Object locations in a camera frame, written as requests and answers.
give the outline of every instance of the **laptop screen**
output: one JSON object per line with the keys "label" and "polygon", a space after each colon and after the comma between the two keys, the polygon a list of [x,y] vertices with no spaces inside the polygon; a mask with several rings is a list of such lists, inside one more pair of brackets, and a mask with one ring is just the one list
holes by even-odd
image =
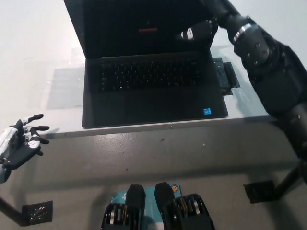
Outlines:
{"label": "laptop screen", "polygon": [[212,18],[200,0],[82,0],[79,8],[75,1],[65,3],[87,58],[176,52],[175,35]]}

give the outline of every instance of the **robotic arm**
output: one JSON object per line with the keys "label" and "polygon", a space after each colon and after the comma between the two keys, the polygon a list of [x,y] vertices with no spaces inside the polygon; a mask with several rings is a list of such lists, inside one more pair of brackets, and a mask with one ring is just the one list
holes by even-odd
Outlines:
{"label": "robotic arm", "polygon": [[228,32],[265,110],[275,117],[299,159],[307,160],[307,72],[294,51],[228,0],[201,0]]}

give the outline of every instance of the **black laptop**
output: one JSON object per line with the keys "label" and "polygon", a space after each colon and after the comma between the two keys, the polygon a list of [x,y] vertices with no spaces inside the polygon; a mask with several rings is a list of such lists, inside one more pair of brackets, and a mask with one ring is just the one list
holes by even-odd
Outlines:
{"label": "black laptop", "polygon": [[210,54],[217,25],[199,1],[65,3],[86,56],[84,128],[228,116]]}

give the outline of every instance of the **laptop keyboard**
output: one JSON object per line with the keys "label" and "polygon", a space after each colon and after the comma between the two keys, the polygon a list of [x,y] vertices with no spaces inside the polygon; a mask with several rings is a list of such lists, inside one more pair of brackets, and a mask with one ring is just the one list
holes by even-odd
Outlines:
{"label": "laptop keyboard", "polygon": [[101,91],[195,86],[202,83],[197,60],[102,64]]}

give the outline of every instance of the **white robotic hand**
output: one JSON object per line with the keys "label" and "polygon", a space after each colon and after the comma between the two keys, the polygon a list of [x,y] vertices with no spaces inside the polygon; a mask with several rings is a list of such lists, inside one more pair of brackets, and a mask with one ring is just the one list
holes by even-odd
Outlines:
{"label": "white robotic hand", "polygon": [[49,127],[26,126],[43,116],[39,114],[20,119],[15,125],[6,128],[0,134],[0,184],[8,179],[11,170],[19,168],[36,154],[43,155],[40,151],[40,144],[48,144],[49,141],[41,138],[37,131],[46,131]]}

